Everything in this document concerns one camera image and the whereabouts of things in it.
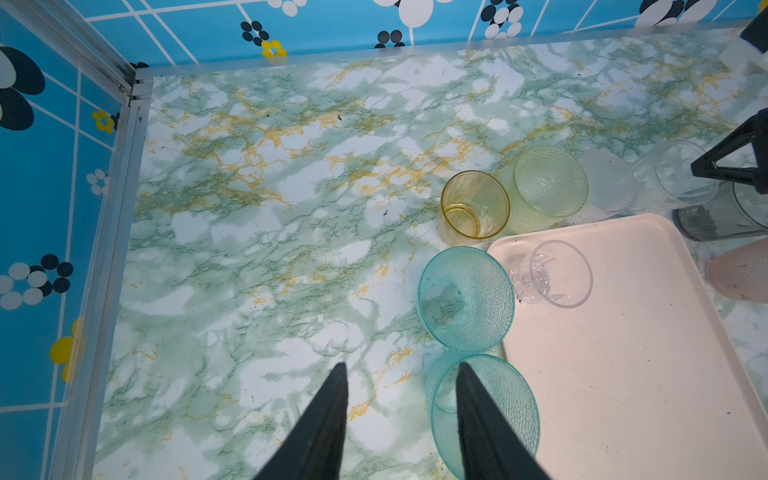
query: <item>beige tray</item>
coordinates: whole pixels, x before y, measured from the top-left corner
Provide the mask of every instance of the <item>beige tray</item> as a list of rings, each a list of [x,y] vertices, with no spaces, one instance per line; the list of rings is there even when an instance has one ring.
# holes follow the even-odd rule
[[[502,238],[505,269],[575,245],[594,288],[575,309],[517,303],[504,338],[541,416],[554,480],[768,478],[768,417],[688,249],[658,215]]]

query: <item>blue wall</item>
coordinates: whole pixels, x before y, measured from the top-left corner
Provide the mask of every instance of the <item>blue wall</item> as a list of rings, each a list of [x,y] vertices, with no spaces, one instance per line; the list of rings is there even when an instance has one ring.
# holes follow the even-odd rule
[[[360,50],[377,45],[382,48],[593,28],[754,18],[759,1],[70,0],[70,3],[125,61],[157,67]]]
[[[40,480],[121,103],[3,10],[0,45],[0,478]]]

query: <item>clear glass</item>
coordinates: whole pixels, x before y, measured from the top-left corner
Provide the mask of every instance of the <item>clear glass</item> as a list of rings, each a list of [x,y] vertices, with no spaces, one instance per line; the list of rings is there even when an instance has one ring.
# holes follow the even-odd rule
[[[487,240],[501,232],[507,220],[507,192],[485,172],[460,172],[442,189],[438,228],[442,241],[452,247]]]
[[[509,270],[518,300],[575,308],[592,293],[587,257],[562,240],[548,240]]]
[[[725,296],[768,303],[768,238],[710,260],[707,279]]]
[[[509,331],[515,294],[495,258],[473,247],[453,247],[435,255],[424,269],[416,309],[440,343],[479,353]]]
[[[502,412],[525,448],[535,456],[540,424],[536,398],[515,367],[490,355],[463,356],[446,352],[429,367],[426,376],[427,413],[437,451],[457,478],[464,478],[462,451],[458,442],[456,376],[458,365],[467,362]]]
[[[511,233],[535,232],[554,225],[576,214],[587,201],[587,175],[562,148],[530,148],[510,171],[505,185]]]
[[[577,214],[562,220],[560,225],[596,222],[634,205],[637,181],[627,162],[603,150],[585,151],[577,160],[589,182],[587,203]]]
[[[672,213],[677,229],[691,240],[705,242],[754,237],[768,233],[768,195],[754,187],[726,182],[715,198]]]
[[[632,165],[637,180],[633,214],[649,214],[705,204],[717,191],[717,180],[694,177],[690,164],[704,155],[694,142],[677,138],[648,152]]]

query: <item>yellow flower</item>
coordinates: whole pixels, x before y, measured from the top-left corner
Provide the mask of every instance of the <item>yellow flower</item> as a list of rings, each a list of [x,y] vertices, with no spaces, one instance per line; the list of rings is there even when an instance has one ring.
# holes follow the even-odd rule
[[[96,128],[98,130],[105,131],[108,134],[114,133],[114,120],[110,118],[107,112],[103,110],[95,111],[91,114],[91,117],[96,120]]]
[[[285,48],[283,48],[282,44],[278,42],[277,40],[265,40],[261,42],[261,48],[263,50],[261,51],[261,54],[264,55],[266,58],[278,56],[278,57],[285,57],[288,55],[288,52],[285,51]]]
[[[78,324],[80,323],[80,320],[82,320],[82,317],[72,323],[72,336],[61,337],[56,340],[56,343],[51,347],[50,354],[53,363],[58,365],[64,363],[64,368],[61,370],[61,379],[64,380],[65,383],[69,383],[69,381],[72,380],[72,371],[70,371],[69,366],[72,364],[70,361],[72,360],[72,353],[74,353],[78,345]]]

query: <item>yellow glass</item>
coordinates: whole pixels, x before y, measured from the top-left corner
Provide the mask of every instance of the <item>yellow glass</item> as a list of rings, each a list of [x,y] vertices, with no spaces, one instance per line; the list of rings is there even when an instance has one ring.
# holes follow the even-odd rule
[[[509,197],[494,177],[478,170],[460,172],[442,189],[440,238],[451,247],[471,246],[502,231],[509,220]]]

